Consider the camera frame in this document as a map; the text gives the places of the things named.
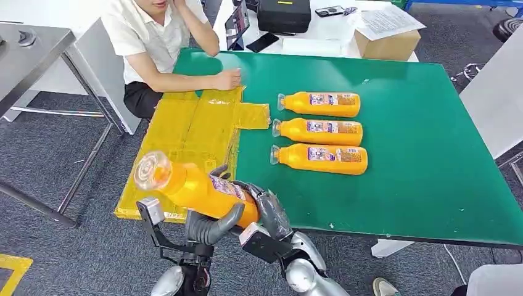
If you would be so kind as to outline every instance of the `green tabletop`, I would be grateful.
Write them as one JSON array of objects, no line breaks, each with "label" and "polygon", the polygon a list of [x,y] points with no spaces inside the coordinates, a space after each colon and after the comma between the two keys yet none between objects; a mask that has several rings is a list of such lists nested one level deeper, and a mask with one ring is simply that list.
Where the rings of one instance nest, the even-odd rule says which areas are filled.
[{"label": "green tabletop", "polygon": [[269,163],[270,129],[241,131],[236,178],[277,193],[296,228],[413,241],[523,245],[523,212],[443,67],[437,64],[185,49],[175,72],[240,67],[244,102],[271,118],[329,118],[278,111],[278,93],[352,91],[369,166],[361,176]]}]

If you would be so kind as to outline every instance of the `black bag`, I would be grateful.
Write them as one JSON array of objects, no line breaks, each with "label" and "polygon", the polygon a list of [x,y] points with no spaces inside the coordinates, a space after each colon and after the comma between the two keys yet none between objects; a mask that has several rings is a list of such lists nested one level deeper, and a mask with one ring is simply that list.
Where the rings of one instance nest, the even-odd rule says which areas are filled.
[{"label": "black bag", "polygon": [[260,31],[305,33],[310,20],[310,0],[260,0],[258,3]]}]

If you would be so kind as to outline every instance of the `gray carpet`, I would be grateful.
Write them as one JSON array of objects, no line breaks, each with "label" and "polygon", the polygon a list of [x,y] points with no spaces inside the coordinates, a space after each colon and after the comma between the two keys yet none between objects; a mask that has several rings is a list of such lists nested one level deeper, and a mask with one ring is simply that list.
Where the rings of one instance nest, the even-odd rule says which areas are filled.
[{"label": "gray carpet", "polygon": [[[208,1],[209,16],[216,9]],[[487,61],[501,44],[492,39],[488,20],[500,11],[461,6],[417,4],[412,14],[427,25],[418,47],[422,61],[444,64],[455,72],[469,59]],[[445,36],[446,27],[454,30]],[[83,96],[41,93],[32,107],[94,110]],[[103,119],[22,114],[14,123],[0,121],[0,179],[58,207],[81,163],[104,127]],[[93,167],[73,199],[67,215],[78,218],[78,229],[64,229],[38,212],[0,195],[0,253],[30,257],[33,265],[16,295],[147,295],[156,279],[171,266],[160,260],[139,221],[121,220],[112,212],[146,132],[109,134]],[[509,157],[520,147],[507,153]],[[509,169],[503,170],[516,199],[523,190]],[[183,227],[165,224],[168,237],[181,241]],[[324,255],[329,274],[351,295],[372,295],[371,282],[385,277],[402,295],[450,295],[461,285],[442,245],[415,243],[387,258],[370,254],[375,240],[311,233]],[[466,278],[477,267],[492,263],[490,249],[449,246]],[[500,263],[517,263],[513,250],[495,250]],[[293,295],[279,277],[277,265],[267,265],[239,248],[232,237],[218,243],[213,259],[214,295]]]}]

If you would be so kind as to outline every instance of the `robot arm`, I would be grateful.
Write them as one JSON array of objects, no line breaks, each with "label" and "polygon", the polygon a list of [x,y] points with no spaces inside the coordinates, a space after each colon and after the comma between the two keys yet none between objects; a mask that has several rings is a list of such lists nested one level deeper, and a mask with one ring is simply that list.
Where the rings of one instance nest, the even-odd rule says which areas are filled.
[{"label": "robot arm", "polygon": [[[252,184],[237,184],[248,189],[257,201],[264,225],[262,227],[251,223],[240,233],[242,248],[268,263],[278,261],[283,278],[300,295],[348,296],[338,283],[326,275],[325,262],[309,237],[292,230],[277,197]],[[158,226],[165,219],[159,201],[148,197],[137,202],[137,206],[148,235],[160,249],[160,257],[177,264],[162,275],[151,296],[207,295],[211,284],[210,264],[214,251],[214,247],[208,244],[214,244],[227,233],[241,217],[242,211],[233,207],[218,221],[209,220],[196,212],[190,213],[193,216],[187,219],[186,223],[190,225],[186,225],[186,229],[189,238],[193,237],[192,241],[189,240],[185,245],[175,245],[162,234]],[[164,256],[165,249],[184,252],[179,263]]]}]

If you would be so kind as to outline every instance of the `bottle label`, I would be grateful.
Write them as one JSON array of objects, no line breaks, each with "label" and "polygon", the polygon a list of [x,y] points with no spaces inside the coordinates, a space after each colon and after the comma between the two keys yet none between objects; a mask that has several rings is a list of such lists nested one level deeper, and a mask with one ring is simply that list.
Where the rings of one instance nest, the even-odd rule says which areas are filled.
[{"label": "bottle label", "polygon": [[361,153],[354,148],[338,148],[336,149],[336,156],[341,162],[361,162]]},{"label": "bottle label", "polygon": [[307,131],[311,133],[355,134],[358,129],[357,123],[354,122],[307,120]]},{"label": "bottle label", "polygon": [[216,176],[209,177],[211,177],[211,182],[213,183],[214,189],[220,191],[221,193],[234,195],[241,200],[246,200],[244,191],[241,189],[240,186]]},{"label": "bottle label", "polygon": [[356,94],[309,94],[311,105],[355,105]]},{"label": "bottle label", "polygon": [[336,153],[331,153],[329,149],[322,147],[307,148],[307,159],[325,162],[361,162],[361,153],[355,148],[336,149]]},{"label": "bottle label", "polygon": [[309,160],[323,160],[328,162],[333,162],[336,160],[336,155],[330,153],[325,148],[309,147],[307,148],[307,152],[307,158]]}]

